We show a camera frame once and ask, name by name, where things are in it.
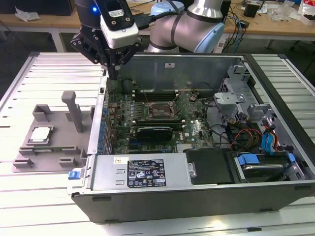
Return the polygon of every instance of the black plastic cover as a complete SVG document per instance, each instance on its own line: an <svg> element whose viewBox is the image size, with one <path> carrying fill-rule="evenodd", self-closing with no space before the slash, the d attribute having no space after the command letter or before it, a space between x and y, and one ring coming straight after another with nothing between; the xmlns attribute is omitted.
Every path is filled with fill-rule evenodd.
<svg viewBox="0 0 315 236"><path fill-rule="evenodd" d="M186 151L188 163L195 168L196 177L192 184L235 183L227 158L222 149L204 148Z"/></svg>

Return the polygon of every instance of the wooden workbench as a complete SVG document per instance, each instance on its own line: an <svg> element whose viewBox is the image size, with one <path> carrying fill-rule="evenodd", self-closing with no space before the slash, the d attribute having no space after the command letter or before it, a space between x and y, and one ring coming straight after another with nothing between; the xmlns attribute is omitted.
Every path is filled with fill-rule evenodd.
<svg viewBox="0 0 315 236"><path fill-rule="evenodd" d="M232 8L240 19L244 19L250 23L246 31L246 38L254 39L282 39L282 40L309 40L315 41L315 27L307 26L300 21L291 19L290 22L272 22L267 14L257 14L255 18L244 17L243 11L238 7L234 8L240 0L232 1ZM130 7L140 3L129 3ZM132 8L133 14L140 12L150 12L153 3L143 4ZM61 33L76 33L79 31L80 21L76 10L71 16L51 16L40 15L41 19L37 21L24 22L15 17L15 15L0 14L0 20L8 26L12 31L33 31L33 32L49 32L52 34L58 52L65 52L65 47ZM229 37L234 32L234 23L231 19L227 19L225 23L224 38ZM0 30L7 30L0 24ZM150 34L150 28L142 30L141 34Z"/></svg>

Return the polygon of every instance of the barcode sticker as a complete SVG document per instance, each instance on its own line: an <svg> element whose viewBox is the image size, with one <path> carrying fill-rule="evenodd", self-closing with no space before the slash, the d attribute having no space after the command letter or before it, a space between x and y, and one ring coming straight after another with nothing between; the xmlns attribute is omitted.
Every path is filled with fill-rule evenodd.
<svg viewBox="0 0 315 236"><path fill-rule="evenodd" d="M129 157L114 157L114 165L127 164Z"/></svg>
<svg viewBox="0 0 315 236"><path fill-rule="evenodd" d="M165 63L165 68L174 68L175 63Z"/></svg>

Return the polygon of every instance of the motherboard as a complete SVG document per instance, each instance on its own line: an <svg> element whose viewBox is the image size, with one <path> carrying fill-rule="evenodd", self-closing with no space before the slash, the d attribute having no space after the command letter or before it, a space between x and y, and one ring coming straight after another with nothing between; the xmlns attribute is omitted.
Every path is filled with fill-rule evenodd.
<svg viewBox="0 0 315 236"><path fill-rule="evenodd" d="M112 153L176 153L212 148L214 141L205 123L207 100L198 98L193 91L170 96L109 92Z"/></svg>

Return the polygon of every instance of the white label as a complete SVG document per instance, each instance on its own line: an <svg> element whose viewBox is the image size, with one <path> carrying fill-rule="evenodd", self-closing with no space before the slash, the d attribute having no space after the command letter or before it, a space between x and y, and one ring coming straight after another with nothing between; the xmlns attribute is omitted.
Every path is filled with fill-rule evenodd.
<svg viewBox="0 0 315 236"><path fill-rule="evenodd" d="M114 157L114 165L127 164L129 157Z"/></svg>
<svg viewBox="0 0 315 236"><path fill-rule="evenodd" d="M120 17L120 16L123 16L123 15L124 15L124 12L123 12L122 9L120 9L120 10L115 10L115 11L109 11L108 13L109 13L109 15L110 15L111 17Z"/></svg>
<svg viewBox="0 0 315 236"><path fill-rule="evenodd" d="M165 68L174 68L175 63L165 63Z"/></svg>

